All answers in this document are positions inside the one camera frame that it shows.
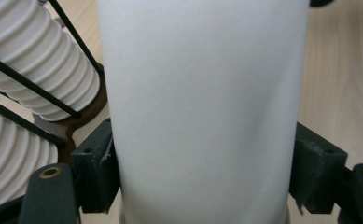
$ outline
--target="black metal rod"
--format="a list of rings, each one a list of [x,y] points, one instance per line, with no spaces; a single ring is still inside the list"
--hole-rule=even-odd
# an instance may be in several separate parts
[[[99,64],[94,59],[93,55],[91,55],[91,52],[89,51],[88,47],[86,47],[85,43],[83,42],[82,38],[78,34],[76,28],[74,28],[74,25],[70,22],[67,15],[65,15],[63,9],[59,5],[59,3],[56,0],[49,0],[50,4],[53,6],[59,17],[64,22],[64,25],[67,27],[67,29],[70,31],[71,35],[74,37],[76,42],[81,47],[82,51],[85,53],[85,55],[88,57],[89,61],[91,62],[91,65],[93,65],[94,69],[97,71],[99,75],[103,74],[103,69],[99,66]]]
[[[51,142],[52,144],[56,145],[58,148],[64,148],[65,142],[60,139],[59,137],[47,133],[44,130],[38,128],[28,120],[22,118],[21,116],[15,114],[8,108],[4,107],[3,105],[0,105],[0,115],[3,116],[6,119],[12,120],[13,122],[19,124],[21,127],[27,129],[28,131],[35,133],[36,135],[46,139],[47,141]]]
[[[31,91],[33,91],[33,92],[37,93],[38,95],[44,97],[49,102],[51,102],[54,105],[58,106],[60,109],[64,110],[65,112],[67,112],[71,116],[73,116],[75,118],[80,117],[80,114],[78,112],[76,112],[73,108],[66,105],[65,103],[63,103],[62,101],[60,101],[59,99],[54,97],[52,94],[50,94],[49,92],[43,90],[41,87],[37,86],[34,82],[32,82],[29,79],[27,79],[26,77],[22,76],[17,71],[13,70],[11,67],[6,65],[5,63],[2,63],[1,61],[0,61],[0,71],[3,72],[4,74],[6,74],[9,77],[12,77],[16,81],[18,81],[21,85],[27,87]]]

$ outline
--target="screw hole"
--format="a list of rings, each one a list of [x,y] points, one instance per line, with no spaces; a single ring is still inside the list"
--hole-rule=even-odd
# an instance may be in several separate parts
[[[85,152],[85,153],[92,153],[93,152],[93,149],[91,149],[91,148],[85,148],[85,150],[83,150],[83,152]]]
[[[60,167],[50,167],[46,170],[43,170],[39,174],[39,177],[41,177],[42,179],[49,179],[49,178],[52,178],[52,177],[58,175],[61,171],[62,171],[62,169]]]

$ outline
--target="wood grain surface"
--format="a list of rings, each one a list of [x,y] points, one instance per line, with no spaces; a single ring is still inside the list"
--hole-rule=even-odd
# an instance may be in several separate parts
[[[94,0],[59,3],[96,60],[103,63]],[[47,8],[56,17],[51,7]],[[347,151],[347,166],[353,168],[363,163],[363,0],[336,0],[311,9],[308,27],[299,122]],[[31,118],[24,110],[21,113]],[[95,120],[75,132],[76,144],[108,117],[106,106]],[[108,215],[82,215],[83,223],[118,223],[117,204]],[[338,208],[332,215],[305,211],[301,216],[291,198],[288,204],[293,224],[337,223]]]

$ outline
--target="light wooden floor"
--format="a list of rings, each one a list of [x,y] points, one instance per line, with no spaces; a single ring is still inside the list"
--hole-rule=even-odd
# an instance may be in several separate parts
[[[59,2],[102,63],[94,0]],[[363,0],[337,0],[328,7],[311,9],[309,17],[299,122],[347,151],[347,166],[352,168],[363,163]],[[30,118],[28,112],[21,113]],[[108,117],[106,107],[74,134],[77,144]],[[337,223],[337,209],[333,215],[305,212],[301,216],[293,200],[288,203],[293,224]],[[116,213],[113,206],[109,215],[83,215],[83,223],[118,223]]]

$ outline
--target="white cylinder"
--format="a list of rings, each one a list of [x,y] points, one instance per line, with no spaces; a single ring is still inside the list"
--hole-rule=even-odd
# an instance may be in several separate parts
[[[308,7],[98,1],[122,221],[286,222]]]
[[[86,56],[36,0],[0,1],[0,61],[76,111],[100,80]],[[0,72],[0,91],[49,121],[69,117],[58,106]]]
[[[0,116],[0,204],[24,194],[30,174],[57,160],[56,146]]]

